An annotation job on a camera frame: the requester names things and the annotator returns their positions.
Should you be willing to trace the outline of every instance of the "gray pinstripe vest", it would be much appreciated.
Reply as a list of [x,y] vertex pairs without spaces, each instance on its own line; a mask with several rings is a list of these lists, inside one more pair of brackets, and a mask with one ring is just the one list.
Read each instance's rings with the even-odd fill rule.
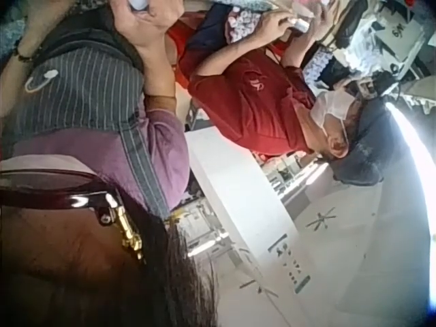
[[137,126],[145,115],[138,109],[143,84],[141,72],[130,63],[92,48],[45,61],[33,70],[25,96],[6,124],[2,140],[5,157],[12,155],[17,142],[60,129],[118,132],[150,212],[167,218],[169,208],[151,163],[146,136]]

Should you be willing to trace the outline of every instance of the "red eyeglass frame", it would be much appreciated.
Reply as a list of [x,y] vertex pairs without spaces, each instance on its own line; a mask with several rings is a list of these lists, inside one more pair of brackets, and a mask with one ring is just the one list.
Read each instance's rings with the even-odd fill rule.
[[72,210],[92,208],[99,224],[107,227],[116,224],[123,235],[123,246],[133,250],[143,260],[142,240],[135,225],[125,212],[119,192],[98,176],[86,172],[53,169],[5,170],[6,174],[64,174],[88,179],[88,183],[62,189],[28,189],[0,185],[0,205],[36,210]]

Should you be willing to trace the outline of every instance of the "dark cap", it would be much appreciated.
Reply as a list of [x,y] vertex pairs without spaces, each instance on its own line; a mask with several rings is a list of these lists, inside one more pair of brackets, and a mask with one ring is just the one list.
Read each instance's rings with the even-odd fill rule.
[[399,127],[383,98],[364,105],[355,140],[343,159],[330,162],[334,179],[348,185],[372,186],[384,178],[403,141]]

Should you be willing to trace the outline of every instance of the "white pillar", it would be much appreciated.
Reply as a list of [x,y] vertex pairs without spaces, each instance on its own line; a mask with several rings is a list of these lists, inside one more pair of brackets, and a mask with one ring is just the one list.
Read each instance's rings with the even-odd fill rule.
[[186,137],[191,169],[253,278],[290,326],[327,326],[325,281],[251,153],[215,127]]

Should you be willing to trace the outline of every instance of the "white face mask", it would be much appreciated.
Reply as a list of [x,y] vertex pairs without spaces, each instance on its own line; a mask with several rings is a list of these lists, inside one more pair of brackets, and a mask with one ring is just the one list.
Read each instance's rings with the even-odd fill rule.
[[345,91],[327,91],[321,93],[311,110],[311,117],[327,136],[324,121],[326,120],[326,115],[331,114],[341,121],[343,133],[347,137],[343,122],[347,118],[349,107],[353,104],[354,100],[354,97]]

